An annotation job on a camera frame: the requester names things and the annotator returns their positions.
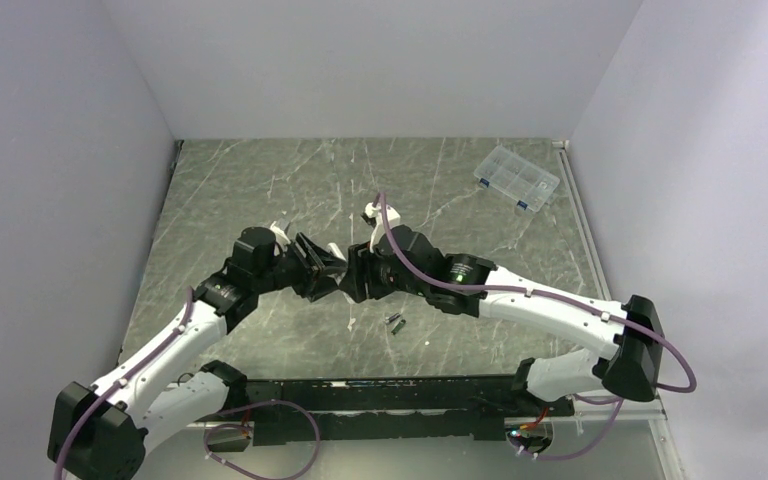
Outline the white remote control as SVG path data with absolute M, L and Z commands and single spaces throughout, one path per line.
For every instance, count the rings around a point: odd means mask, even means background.
M 346 261 L 345 255 L 343 254 L 341 248 L 336 243 L 334 242 L 329 243 L 327 248 L 333 256 L 339 258 L 343 262 Z

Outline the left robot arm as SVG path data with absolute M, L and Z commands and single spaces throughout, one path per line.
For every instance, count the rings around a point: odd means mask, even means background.
M 239 417 L 248 394 L 234 367 L 214 361 L 182 386 L 173 381 L 256 310 L 262 295 L 291 289 L 315 301 L 336 291 L 347 267 L 335 244 L 289 239 L 275 225 L 244 229 L 222 267 L 186 289 L 181 310 L 151 340 L 89 385 L 71 382 L 60 391 L 47 447 L 55 478 L 131 479 L 191 422 L 213 413 Z

